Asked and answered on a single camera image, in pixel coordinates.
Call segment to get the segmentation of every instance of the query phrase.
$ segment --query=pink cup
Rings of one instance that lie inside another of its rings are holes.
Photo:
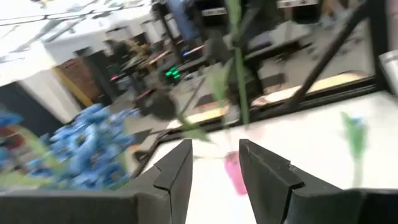
[[[239,163],[239,152],[230,152],[225,157],[225,170],[231,178],[232,183],[235,186],[235,189],[238,195],[247,194],[246,186],[244,185],[241,165]]]

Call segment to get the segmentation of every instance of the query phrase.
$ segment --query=white table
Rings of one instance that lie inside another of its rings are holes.
[[[398,189],[398,105],[384,92],[254,123],[248,131],[243,127],[230,129],[232,150],[238,150],[239,139],[247,138],[304,171],[349,189],[354,167],[344,135],[342,111],[363,117],[369,125],[361,187]],[[212,158],[193,163],[187,223],[256,223],[248,196],[237,195],[224,171],[221,158],[231,149],[225,132],[213,132],[210,138],[216,144],[193,141],[194,156]],[[180,142],[159,146],[146,169]]]

